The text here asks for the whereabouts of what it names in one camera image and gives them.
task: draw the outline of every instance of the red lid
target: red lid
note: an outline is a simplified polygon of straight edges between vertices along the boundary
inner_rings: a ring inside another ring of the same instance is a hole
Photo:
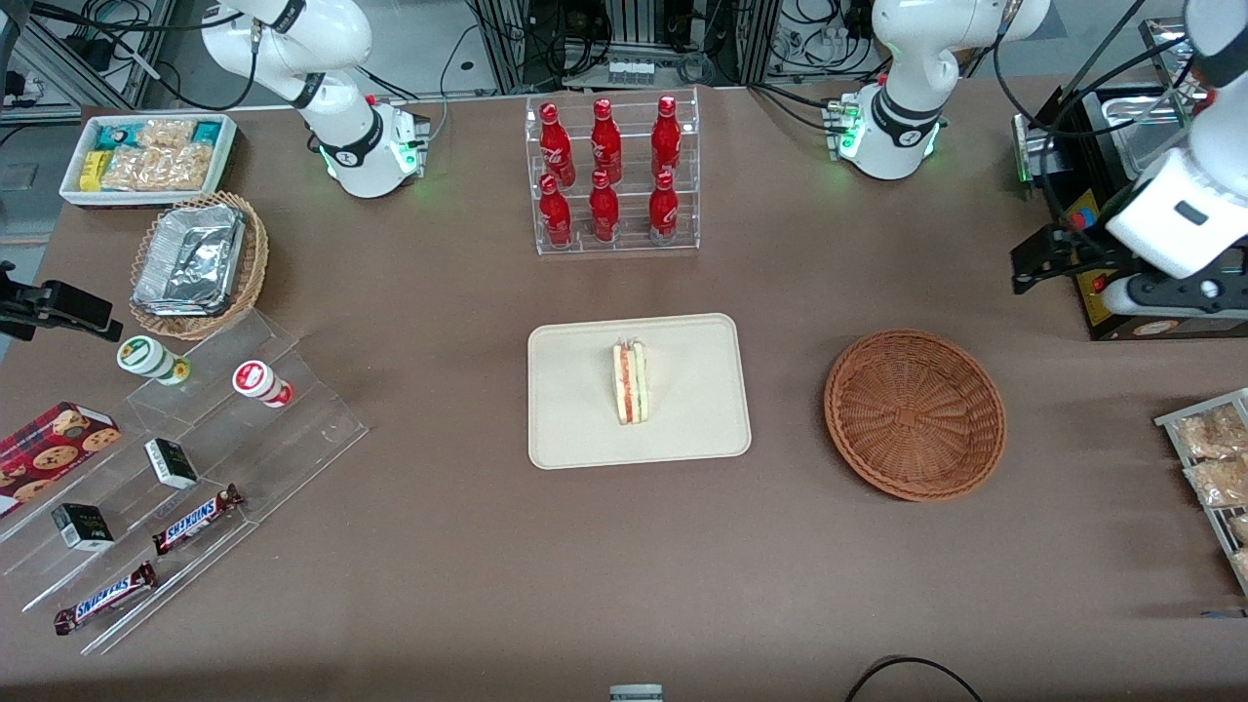
[[[256,390],[265,380],[265,363],[247,361],[235,371],[235,387],[240,391]]]

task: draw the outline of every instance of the round basket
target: round basket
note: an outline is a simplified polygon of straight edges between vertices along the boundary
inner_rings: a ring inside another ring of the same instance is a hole
[[[211,205],[230,205],[237,207],[247,216],[247,229],[243,231],[242,252],[238,255],[238,272],[235,275],[233,301],[225,314],[216,317],[157,317],[149,315],[135,304],[130,304],[130,311],[139,320],[139,326],[162,336],[173,336],[185,341],[198,341],[213,331],[230,324],[230,320],[246,312],[256,305],[260,297],[260,289],[265,284],[265,266],[268,265],[268,235],[265,232],[265,222],[256,216],[256,210],[246,200],[230,192],[213,192],[212,195],[195,197],[185,202],[178,202],[173,209],[190,210],[195,207],[208,207]],[[147,260],[147,247],[151,245],[152,234],[156,231],[156,222],[147,227],[144,242],[139,245],[139,255],[130,267],[130,285],[139,282],[139,274],[144,270]]]
[[[874,334],[841,353],[824,387],[824,418],[862,480],[916,502],[975,490],[1006,443],[1005,407],[983,368],[915,330]]]

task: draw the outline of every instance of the snickers bar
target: snickers bar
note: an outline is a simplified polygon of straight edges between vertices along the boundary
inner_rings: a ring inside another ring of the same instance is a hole
[[[193,512],[173,522],[173,526],[154,536],[152,541],[156,543],[156,555],[163,556],[168,553],[178,543],[191,538],[200,530],[217,521],[217,518],[230,510],[233,510],[235,505],[240,502],[242,502],[242,496],[238,495],[238,490],[231,482],[228,487],[213,495],[212,500],[200,505]]]
[[[139,570],[96,592],[90,600],[79,602],[76,607],[56,612],[56,620],[52,622],[56,627],[56,636],[70,633],[100,612],[116,607],[122,600],[136,592],[155,588],[156,585],[156,571],[152,570],[151,563],[144,561]]]

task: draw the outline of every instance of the small white box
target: small white box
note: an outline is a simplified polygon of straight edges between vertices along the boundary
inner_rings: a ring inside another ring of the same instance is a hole
[[[195,120],[221,124],[221,132],[217,134],[217,142],[212,146],[212,160],[208,161],[208,174],[203,177],[203,186],[198,190],[162,190],[150,192],[79,190],[79,176],[82,175],[82,164],[86,161],[86,155],[95,150],[95,145],[100,139],[100,131],[106,127],[132,125],[150,119]],[[237,126],[235,126],[233,120],[216,112],[154,112],[91,117],[82,126],[77,146],[74,147],[74,156],[70,159],[69,167],[65,169],[65,177],[61,179],[61,197],[66,202],[77,205],[79,207],[142,207],[149,205],[172,205],[173,202],[181,202],[201,195],[211,195],[217,191],[217,185],[225,174],[236,131]]]

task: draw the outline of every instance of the acrylic bottle rack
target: acrylic bottle rack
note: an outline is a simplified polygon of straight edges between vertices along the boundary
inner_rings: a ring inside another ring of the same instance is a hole
[[[151,561],[156,590],[64,637],[82,655],[116,646],[368,432],[303,362],[295,340],[255,310],[186,357],[186,382],[166,387],[147,381],[110,412],[122,431],[110,453],[0,522],[0,568],[9,591],[24,612],[47,622],[47,636],[55,636],[56,612]],[[233,370],[250,358],[265,361],[295,387],[288,405],[275,410],[235,392]],[[157,436],[186,451],[200,476],[195,487],[175,490],[156,480],[144,445]],[[245,502],[157,558],[152,535],[230,483]],[[50,516],[61,502],[97,506],[115,543],[94,553],[67,548]]]
[[[673,189],[680,201],[676,210],[676,234],[671,244],[656,246],[650,241],[650,194],[654,174],[650,167],[650,132],[658,117],[659,97],[676,99],[676,121],[680,122],[680,164],[675,170]],[[594,237],[589,214],[590,176],[594,156],[589,135],[594,129],[594,100],[600,95],[559,94],[529,97],[525,104],[524,145],[529,162],[529,199],[533,201],[533,230],[538,254],[610,254],[617,251],[671,251],[698,249],[701,242],[699,191],[701,189],[699,154],[698,92],[695,90],[622,91],[610,92],[612,112],[620,129],[624,155],[624,177],[614,185],[620,204],[620,231],[617,240],[604,244]],[[538,179],[545,172],[542,160],[542,120],[538,107],[554,102],[559,121],[572,139],[572,161],[577,181],[563,189],[572,209],[572,246],[555,249],[545,235],[538,202],[542,192]]]

